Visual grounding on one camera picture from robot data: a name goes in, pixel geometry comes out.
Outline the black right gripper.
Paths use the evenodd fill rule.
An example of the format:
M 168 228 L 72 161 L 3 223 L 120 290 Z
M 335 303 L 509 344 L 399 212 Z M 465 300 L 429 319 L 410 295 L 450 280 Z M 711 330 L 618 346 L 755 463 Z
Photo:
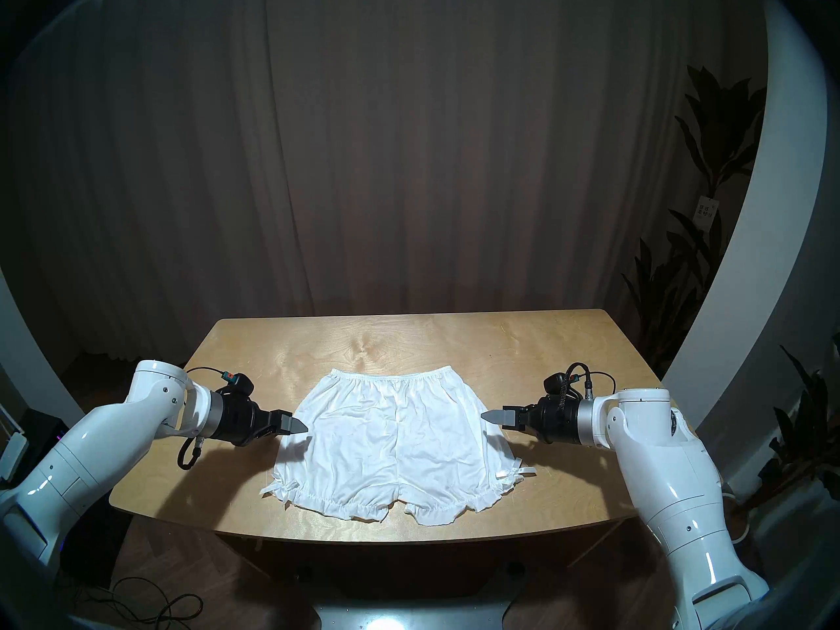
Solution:
M 481 418 L 507 430 L 534 430 L 537 438 L 545 444 L 581 445 L 578 425 L 581 403 L 575 397 L 543 396 L 526 407 L 505 406 L 485 411 Z

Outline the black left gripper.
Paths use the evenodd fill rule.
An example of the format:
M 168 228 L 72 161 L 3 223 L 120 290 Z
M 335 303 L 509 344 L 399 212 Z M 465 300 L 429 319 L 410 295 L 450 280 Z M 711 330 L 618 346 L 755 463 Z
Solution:
M 307 426 L 288 411 L 264 411 L 248 396 L 222 396 L 221 441 L 242 447 L 265 436 L 299 433 L 307 433 Z

